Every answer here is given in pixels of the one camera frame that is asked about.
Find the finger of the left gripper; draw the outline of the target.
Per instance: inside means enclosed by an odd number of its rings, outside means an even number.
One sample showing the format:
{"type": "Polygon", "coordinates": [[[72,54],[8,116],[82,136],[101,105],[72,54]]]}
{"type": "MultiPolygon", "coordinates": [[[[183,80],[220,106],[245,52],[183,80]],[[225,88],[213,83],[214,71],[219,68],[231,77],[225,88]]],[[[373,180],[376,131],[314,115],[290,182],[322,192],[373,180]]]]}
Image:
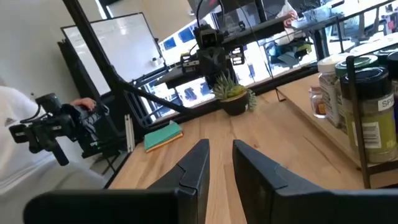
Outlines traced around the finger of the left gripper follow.
{"type": "Polygon", "coordinates": [[[202,73],[211,73],[213,69],[213,60],[212,56],[208,51],[203,51],[201,53],[201,72],[202,73]]]}
{"type": "Polygon", "coordinates": [[[213,53],[213,63],[218,72],[225,69],[225,52],[223,49],[216,49],[213,53]]]}

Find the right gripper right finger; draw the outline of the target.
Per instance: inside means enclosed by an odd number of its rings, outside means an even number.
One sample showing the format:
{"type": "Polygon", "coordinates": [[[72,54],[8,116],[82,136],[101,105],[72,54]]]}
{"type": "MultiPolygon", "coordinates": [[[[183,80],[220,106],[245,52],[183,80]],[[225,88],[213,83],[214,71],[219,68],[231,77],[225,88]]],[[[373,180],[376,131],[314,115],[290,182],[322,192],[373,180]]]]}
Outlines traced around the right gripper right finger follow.
{"type": "Polygon", "coordinates": [[[397,190],[328,190],[242,140],[233,166],[248,223],[397,223],[397,190]]]}

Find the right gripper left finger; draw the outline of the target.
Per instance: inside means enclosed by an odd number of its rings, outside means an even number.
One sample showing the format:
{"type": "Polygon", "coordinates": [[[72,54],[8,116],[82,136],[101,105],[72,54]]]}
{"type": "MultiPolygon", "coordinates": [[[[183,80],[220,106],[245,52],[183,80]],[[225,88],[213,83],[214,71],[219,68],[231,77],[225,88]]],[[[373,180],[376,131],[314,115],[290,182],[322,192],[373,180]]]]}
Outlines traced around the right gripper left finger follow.
{"type": "Polygon", "coordinates": [[[210,143],[198,141],[147,189],[54,190],[30,200],[24,223],[204,223],[210,143]]]}

